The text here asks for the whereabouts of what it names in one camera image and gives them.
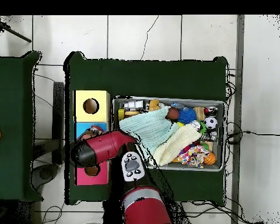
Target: yellow towel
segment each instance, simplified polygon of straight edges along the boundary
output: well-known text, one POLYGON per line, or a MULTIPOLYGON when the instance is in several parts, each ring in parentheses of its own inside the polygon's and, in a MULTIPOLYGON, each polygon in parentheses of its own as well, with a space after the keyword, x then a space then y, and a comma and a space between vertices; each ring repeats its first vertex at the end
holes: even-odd
POLYGON ((153 158, 159 166, 164 166, 176 158, 180 151, 198 140, 201 134, 191 124, 180 127, 165 143, 157 147, 153 158))

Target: circular hole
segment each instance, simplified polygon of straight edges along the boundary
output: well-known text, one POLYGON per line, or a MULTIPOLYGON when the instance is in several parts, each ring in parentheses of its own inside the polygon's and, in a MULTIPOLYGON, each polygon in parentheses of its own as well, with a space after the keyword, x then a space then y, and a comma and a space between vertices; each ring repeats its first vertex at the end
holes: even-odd
POLYGON ((87 99, 83 103, 83 109, 89 114, 97 113, 99 110, 99 102, 94 98, 87 99))
POLYGON ((86 167, 84 168, 84 172, 90 177, 97 176, 100 172, 100 166, 86 167))

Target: green tablecloth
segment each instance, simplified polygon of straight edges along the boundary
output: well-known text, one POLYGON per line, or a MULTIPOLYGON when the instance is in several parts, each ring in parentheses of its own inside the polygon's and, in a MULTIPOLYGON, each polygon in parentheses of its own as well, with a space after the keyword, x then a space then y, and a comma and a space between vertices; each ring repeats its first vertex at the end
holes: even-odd
MULTIPOLYGON (((73 90, 106 90, 114 96, 144 96, 175 99, 226 100, 226 65, 223 57, 214 61, 120 61, 114 59, 86 60, 80 52, 71 53, 65 61, 70 84, 70 139, 74 140, 72 116, 73 90)), ((73 169, 69 170, 69 199, 102 201, 109 196, 107 185, 75 186, 73 169)), ((157 172, 154 180, 162 188, 157 172)), ((213 200, 223 205, 224 170, 163 171, 176 201, 213 200)))
POLYGON ((0 57, 0 200, 38 201, 30 185, 33 154, 33 67, 40 58, 0 57))

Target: orange ball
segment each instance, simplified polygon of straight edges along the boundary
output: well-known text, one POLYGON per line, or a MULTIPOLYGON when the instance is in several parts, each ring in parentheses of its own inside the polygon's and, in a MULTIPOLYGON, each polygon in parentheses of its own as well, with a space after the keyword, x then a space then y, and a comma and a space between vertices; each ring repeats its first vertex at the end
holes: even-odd
POLYGON ((213 165, 216 162, 216 156, 214 153, 210 153, 208 157, 204 158, 204 163, 206 165, 213 165))

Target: gray plastic bin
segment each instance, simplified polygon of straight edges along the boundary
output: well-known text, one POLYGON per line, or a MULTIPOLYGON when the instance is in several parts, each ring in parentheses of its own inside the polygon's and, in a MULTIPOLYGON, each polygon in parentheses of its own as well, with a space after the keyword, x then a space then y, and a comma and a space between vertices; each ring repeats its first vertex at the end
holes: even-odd
POLYGON ((148 102, 149 100, 158 99, 160 102, 171 105, 174 102, 181 103, 186 107, 211 107, 215 106, 218 108, 217 121, 218 121, 218 138, 213 143, 213 153, 216 156, 216 162, 213 165, 204 165, 204 168, 189 167, 187 165, 182 165, 181 163, 171 162, 164 166, 160 166, 160 169, 166 170, 193 170, 193 171, 202 171, 202 172, 218 172, 223 168, 224 165, 224 155, 225 155, 225 136, 226 136, 226 116, 227 116, 227 107, 223 101, 212 101, 212 100, 185 100, 185 99, 168 99, 168 98, 148 98, 148 97, 130 97, 129 99, 121 99, 120 96, 117 96, 112 101, 112 115, 113 119, 111 120, 111 130, 118 129, 118 109, 123 108, 123 104, 132 100, 143 100, 148 102))

